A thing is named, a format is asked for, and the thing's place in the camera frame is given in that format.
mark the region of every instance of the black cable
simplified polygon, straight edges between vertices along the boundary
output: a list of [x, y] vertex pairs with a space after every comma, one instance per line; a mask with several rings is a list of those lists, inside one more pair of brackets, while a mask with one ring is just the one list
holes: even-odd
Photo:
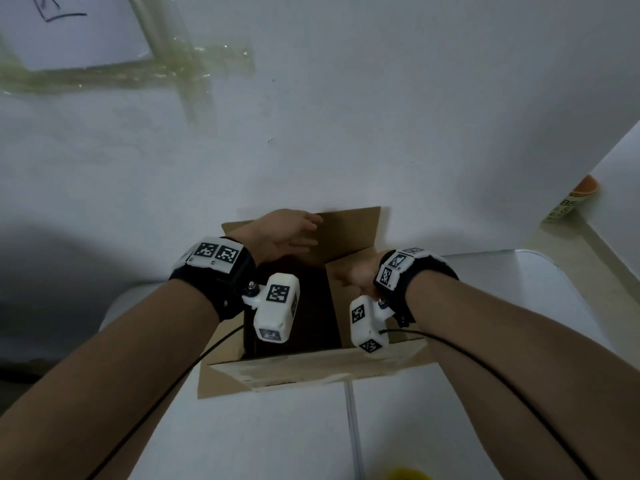
[[468, 352], [468, 351], [464, 350], [460, 346], [457, 346], [457, 345], [451, 343], [450, 341], [448, 341], [446, 339], [443, 339], [441, 337], [438, 337], [436, 335], [433, 335], [431, 333], [425, 333], [423, 331], [415, 331], [415, 330], [401, 330], [401, 329], [398, 329], [398, 328], [390, 328], [390, 329], [387, 329], [387, 330], [380, 330], [380, 333], [386, 333], [386, 332], [389, 332], [389, 331], [400, 331], [400, 332], [403, 332], [403, 333], [414, 333], [416, 335], [421, 335], [423, 337], [427, 337], [428, 339], [432, 339], [432, 340], [435, 340], [436, 342], [440, 342], [441, 344], [444, 344], [444, 345], [452, 348], [456, 352], [460, 352], [460, 354], [464, 355], [465, 357], [468, 357], [469, 359], [473, 360], [476, 364], [478, 364], [480, 367], [482, 367], [485, 371], [489, 372], [493, 377], [498, 379], [503, 384], [503, 386], [507, 387], [507, 389], [509, 389], [520, 400], [520, 402], [522, 402], [527, 407], [527, 409], [533, 414], [533, 416], [535, 416], [536, 419], [538, 421], [540, 421], [540, 423], [542, 423], [542, 426], [544, 426], [547, 429], [549, 434], [551, 434], [551, 436], [553, 436], [553, 438], [558, 442], [558, 444], [560, 444], [560, 446], [564, 449], [565, 453], [567, 453], [567, 455], [569, 455], [569, 457], [573, 460], [573, 462], [576, 464], [576, 466], [578, 468], [580, 468], [580, 471], [583, 473], [583, 475], [585, 477], [587, 477], [589, 480], [598, 480], [596, 475], [594, 475], [594, 473], [587, 466], [587, 464], [584, 462], [584, 460], [580, 458], [580, 455], [578, 455], [578, 453], [576, 453], [576, 451], [573, 448], [571, 448], [569, 443], [567, 443], [567, 441], [565, 441], [565, 439], [560, 435], [560, 433], [558, 433], [556, 431], [556, 429], [553, 426], [551, 426], [551, 423], [549, 423], [549, 421], [544, 416], [542, 416], [542, 413], [540, 413], [540, 411], [538, 411], [536, 409], [536, 407], [529, 402], [529, 400], [524, 396], [524, 394], [521, 393], [516, 388], [516, 386], [511, 384], [500, 372], [496, 371], [494, 368], [492, 368], [491, 365], [487, 364], [484, 360], [476, 357], [475, 355], [471, 354], [471, 352]]
[[209, 347], [207, 350], [205, 350], [203, 352], [203, 354], [198, 357], [196, 359], [196, 361], [194, 363], [192, 363], [187, 370], [185, 370], [183, 373], [180, 374], [180, 377], [178, 377], [178, 379], [176, 379], [173, 384], [171, 384], [171, 386], [169, 386], [169, 389], [167, 389], [164, 394], [162, 396], [160, 396], [160, 399], [158, 399], [153, 406], [151, 406], [149, 408], [149, 410], [144, 414], [144, 416], [142, 416], [142, 418], [140, 418], [140, 420], [135, 423], [135, 425], [133, 425], [133, 428], [131, 428], [129, 430], [129, 432], [124, 435], [122, 437], [122, 439], [118, 442], [118, 444], [116, 446], [114, 446], [114, 448], [109, 452], [109, 454], [105, 457], [104, 460], [102, 460], [100, 462], [100, 465], [98, 465], [94, 471], [91, 472], [91, 474], [86, 478], [86, 480], [93, 480], [94, 478], [96, 478], [96, 476], [98, 476], [98, 474], [103, 470], [103, 468], [105, 468], [107, 466], [107, 464], [113, 459], [114, 456], [117, 455], [118, 451], [121, 450], [121, 448], [127, 443], [127, 441], [129, 441], [131, 439], [131, 437], [133, 435], [136, 434], [136, 431], [140, 429], [140, 427], [145, 423], [145, 421], [147, 419], [149, 419], [149, 417], [151, 416], [151, 414], [154, 413], [154, 411], [156, 411], [156, 409], [158, 409], [158, 406], [160, 406], [160, 404], [162, 404], [162, 402], [167, 398], [167, 396], [169, 396], [169, 394], [171, 394], [171, 391], [173, 389], [175, 389], [176, 386], [178, 386], [178, 384], [180, 384], [180, 381], [183, 380], [185, 377], [187, 377], [188, 373], [197, 365], [199, 364], [199, 362], [204, 359], [204, 357], [206, 357], [206, 355], [208, 355], [213, 349], [215, 349], [216, 347], [218, 347], [222, 342], [224, 342], [226, 339], [228, 339], [229, 337], [231, 337], [231, 335], [233, 335], [235, 332], [242, 330], [244, 328], [244, 325], [240, 325], [238, 328], [230, 331], [228, 334], [226, 334], [224, 337], [222, 337], [219, 341], [217, 341], [215, 344], [213, 344], [211, 347]]

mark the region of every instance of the person's left hand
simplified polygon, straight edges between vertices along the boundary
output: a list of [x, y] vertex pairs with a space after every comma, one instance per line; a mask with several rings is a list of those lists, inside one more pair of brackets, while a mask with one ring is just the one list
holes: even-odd
[[289, 254], [306, 253], [316, 246], [315, 239], [300, 237], [304, 230], [313, 231], [323, 220], [304, 210], [280, 209], [231, 231], [228, 237], [242, 242], [251, 252], [255, 265], [275, 261]]

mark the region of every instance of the white plastic device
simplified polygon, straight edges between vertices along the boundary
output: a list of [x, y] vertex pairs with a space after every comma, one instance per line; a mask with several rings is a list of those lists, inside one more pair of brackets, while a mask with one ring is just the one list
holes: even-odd
[[378, 351], [389, 345], [388, 335], [380, 334], [380, 330], [386, 329], [385, 320], [393, 316], [394, 311], [388, 306], [380, 307], [379, 302], [367, 295], [353, 300], [349, 311], [353, 345], [368, 354], [379, 355]]
[[265, 342], [281, 344], [289, 332], [300, 302], [300, 282], [293, 274], [272, 274], [255, 296], [243, 296], [245, 305], [257, 308], [253, 318], [256, 335]]

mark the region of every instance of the floor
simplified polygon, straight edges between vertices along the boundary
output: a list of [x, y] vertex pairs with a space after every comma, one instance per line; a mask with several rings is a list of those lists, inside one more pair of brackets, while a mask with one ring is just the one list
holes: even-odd
[[563, 270], [613, 347], [640, 369], [640, 283], [580, 215], [540, 224], [521, 248], [544, 254]]

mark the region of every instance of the paper on wall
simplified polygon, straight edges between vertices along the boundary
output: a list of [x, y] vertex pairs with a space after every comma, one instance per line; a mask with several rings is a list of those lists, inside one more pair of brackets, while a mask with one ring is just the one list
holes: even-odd
[[151, 57], [129, 0], [0, 0], [0, 33], [34, 71]]

